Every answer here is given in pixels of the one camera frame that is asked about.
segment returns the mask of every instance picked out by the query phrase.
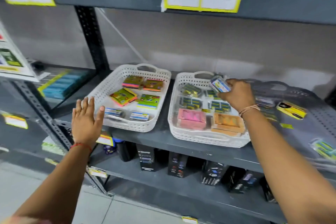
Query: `finger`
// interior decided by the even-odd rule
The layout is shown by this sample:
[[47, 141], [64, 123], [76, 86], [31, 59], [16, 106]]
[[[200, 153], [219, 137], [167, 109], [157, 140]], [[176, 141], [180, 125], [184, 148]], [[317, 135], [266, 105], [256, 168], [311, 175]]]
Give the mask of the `finger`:
[[238, 79], [227, 79], [226, 82], [230, 85], [233, 86], [236, 82], [238, 82]]
[[104, 120], [104, 113], [105, 113], [105, 107], [104, 106], [101, 106], [99, 108], [99, 111], [97, 112], [97, 116], [96, 116], [96, 120], [94, 122], [94, 126], [97, 128], [97, 129], [102, 129], [102, 126], [103, 126], [103, 120]]
[[227, 101], [226, 99], [227, 99], [229, 93], [230, 92], [220, 92], [220, 93], [218, 93], [218, 97], [220, 97], [222, 100]]
[[86, 113], [86, 109], [89, 106], [88, 102], [89, 102], [89, 98], [85, 97], [84, 100], [83, 100], [83, 108], [82, 108], [82, 111], [81, 111], [81, 115], [84, 115]]
[[79, 115], [82, 111], [82, 101], [80, 99], [77, 99], [76, 102], [76, 115]]
[[76, 117], [76, 108], [72, 108], [72, 120], [71, 120], [71, 123], [74, 121], [75, 117]]
[[91, 97], [89, 101], [89, 106], [86, 109], [86, 114], [93, 117], [94, 112], [95, 112], [95, 98]]

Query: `gray wall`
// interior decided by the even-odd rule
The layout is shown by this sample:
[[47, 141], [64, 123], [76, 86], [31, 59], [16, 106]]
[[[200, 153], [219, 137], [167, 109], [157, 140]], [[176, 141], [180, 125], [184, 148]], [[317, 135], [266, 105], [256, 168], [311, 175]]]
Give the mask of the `gray wall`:
[[[151, 64], [236, 78], [279, 80], [320, 97], [336, 85], [336, 27], [104, 9]], [[141, 60], [97, 11], [111, 68]], [[22, 53], [57, 65], [94, 68], [73, 6], [0, 3], [0, 18]]]

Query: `poster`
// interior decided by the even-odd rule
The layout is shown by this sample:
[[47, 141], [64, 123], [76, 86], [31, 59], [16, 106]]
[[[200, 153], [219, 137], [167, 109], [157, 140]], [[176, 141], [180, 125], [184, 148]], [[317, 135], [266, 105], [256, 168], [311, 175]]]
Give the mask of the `poster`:
[[0, 76], [39, 82], [39, 77], [0, 22]]

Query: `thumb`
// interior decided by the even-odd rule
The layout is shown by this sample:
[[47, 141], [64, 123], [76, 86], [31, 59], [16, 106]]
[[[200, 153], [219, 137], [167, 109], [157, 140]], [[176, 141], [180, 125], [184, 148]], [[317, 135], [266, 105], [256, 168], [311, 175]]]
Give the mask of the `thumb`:
[[227, 98], [229, 96], [230, 92], [220, 92], [218, 93], [218, 97], [221, 98], [222, 100], [227, 101]]
[[99, 111], [97, 112], [96, 120], [94, 122], [94, 126], [98, 129], [102, 129], [103, 121], [104, 121], [104, 114], [105, 114], [105, 106], [101, 106]]

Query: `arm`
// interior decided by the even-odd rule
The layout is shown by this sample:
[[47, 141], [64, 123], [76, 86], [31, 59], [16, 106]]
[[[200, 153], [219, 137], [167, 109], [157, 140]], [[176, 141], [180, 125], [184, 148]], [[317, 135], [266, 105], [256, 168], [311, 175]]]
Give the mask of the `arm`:
[[[255, 104], [250, 84], [227, 81], [232, 90], [221, 93], [238, 112]], [[267, 182], [291, 224], [335, 223], [336, 191], [306, 159], [292, 148], [263, 114], [243, 114], [251, 142]]]
[[[91, 148], [95, 145], [103, 125], [104, 107], [99, 109], [96, 121], [93, 118], [95, 100], [85, 98], [83, 108], [77, 100], [72, 113], [72, 133], [76, 143]], [[49, 220], [53, 224], [70, 224], [76, 210], [86, 165], [88, 147], [78, 145], [70, 149], [55, 170], [36, 191], [20, 206], [13, 216]]]

